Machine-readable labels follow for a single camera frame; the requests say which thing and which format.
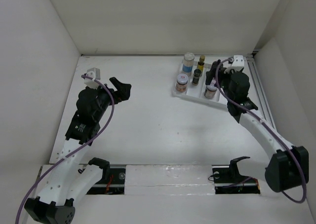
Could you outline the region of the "yellow bottle cork cap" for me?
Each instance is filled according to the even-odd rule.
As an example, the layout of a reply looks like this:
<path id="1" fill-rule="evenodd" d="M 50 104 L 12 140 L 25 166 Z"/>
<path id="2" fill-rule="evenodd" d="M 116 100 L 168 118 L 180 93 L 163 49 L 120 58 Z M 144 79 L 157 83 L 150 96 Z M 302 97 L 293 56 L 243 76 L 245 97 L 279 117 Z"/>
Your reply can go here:
<path id="1" fill-rule="evenodd" d="M 199 69 L 201 73 L 203 72 L 203 69 L 204 69 L 204 62 L 205 62 L 205 56 L 200 55 L 199 61 L 197 63 L 197 69 Z"/>

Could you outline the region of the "small black pepper grinder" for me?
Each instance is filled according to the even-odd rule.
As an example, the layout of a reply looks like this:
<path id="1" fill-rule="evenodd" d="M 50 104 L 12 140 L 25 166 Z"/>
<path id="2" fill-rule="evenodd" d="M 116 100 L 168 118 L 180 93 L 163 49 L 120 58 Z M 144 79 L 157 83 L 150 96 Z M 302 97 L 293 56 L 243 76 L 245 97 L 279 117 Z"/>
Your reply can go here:
<path id="1" fill-rule="evenodd" d="M 194 70 L 192 85 L 198 85 L 201 74 L 202 74 L 202 71 L 200 69 Z"/>

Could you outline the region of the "dark jar white lid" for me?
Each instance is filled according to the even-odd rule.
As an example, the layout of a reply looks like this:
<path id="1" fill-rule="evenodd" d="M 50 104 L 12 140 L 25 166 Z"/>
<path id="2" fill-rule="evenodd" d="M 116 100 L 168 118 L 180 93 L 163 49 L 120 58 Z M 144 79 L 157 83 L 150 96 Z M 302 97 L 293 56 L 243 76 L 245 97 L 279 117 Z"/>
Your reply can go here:
<path id="1" fill-rule="evenodd" d="M 217 87 L 214 84 L 207 85 L 204 91 L 204 96 L 208 99 L 214 98 L 217 92 Z"/>

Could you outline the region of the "tall jar silver lid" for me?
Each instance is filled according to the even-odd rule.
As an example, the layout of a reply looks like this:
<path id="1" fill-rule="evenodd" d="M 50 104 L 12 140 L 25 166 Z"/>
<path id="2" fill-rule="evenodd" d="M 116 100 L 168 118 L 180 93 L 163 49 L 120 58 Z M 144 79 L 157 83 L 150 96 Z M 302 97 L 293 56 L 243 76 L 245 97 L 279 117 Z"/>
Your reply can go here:
<path id="1" fill-rule="evenodd" d="M 184 55 L 182 72 L 186 74 L 187 76 L 191 76 L 192 74 L 194 59 L 195 59 L 195 55 L 191 52 L 188 52 Z"/>

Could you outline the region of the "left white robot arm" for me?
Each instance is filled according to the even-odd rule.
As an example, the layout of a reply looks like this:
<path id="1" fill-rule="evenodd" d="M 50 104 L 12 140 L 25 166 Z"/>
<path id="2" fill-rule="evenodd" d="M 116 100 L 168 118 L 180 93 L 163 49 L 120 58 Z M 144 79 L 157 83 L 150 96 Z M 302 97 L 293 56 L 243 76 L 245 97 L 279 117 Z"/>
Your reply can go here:
<path id="1" fill-rule="evenodd" d="M 77 110 L 65 134 L 65 142 L 57 162 L 40 178 L 48 176 L 45 187 L 34 198 L 24 199 L 24 209 L 41 224 L 70 224 L 78 202 L 97 183 L 111 181 L 110 163 L 92 158 L 86 168 L 78 171 L 79 164 L 93 141 L 105 130 L 100 120 L 108 107 L 127 101 L 131 84 L 122 83 L 115 77 L 108 88 L 95 78 L 82 75 L 86 88 L 78 95 Z"/>

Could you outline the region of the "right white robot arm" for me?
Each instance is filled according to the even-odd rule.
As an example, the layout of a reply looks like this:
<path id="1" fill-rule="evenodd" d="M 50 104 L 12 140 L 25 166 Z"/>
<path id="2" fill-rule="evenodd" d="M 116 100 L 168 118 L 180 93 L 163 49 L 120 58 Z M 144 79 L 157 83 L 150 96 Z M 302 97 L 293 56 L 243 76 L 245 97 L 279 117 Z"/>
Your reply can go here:
<path id="1" fill-rule="evenodd" d="M 230 67 L 223 67 L 224 61 L 212 63 L 206 72 L 205 84 L 214 85 L 227 99 L 230 115 L 244 127 L 261 145 L 269 158 L 264 169 L 264 178 L 274 192 L 302 186 L 307 192 L 309 181 L 309 153 L 303 146 L 296 147 L 283 138 L 266 120 L 257 114 L 257 106 L 250 100 L 249 77 L 243 73 L 244 62 L 226 59 Z"/>

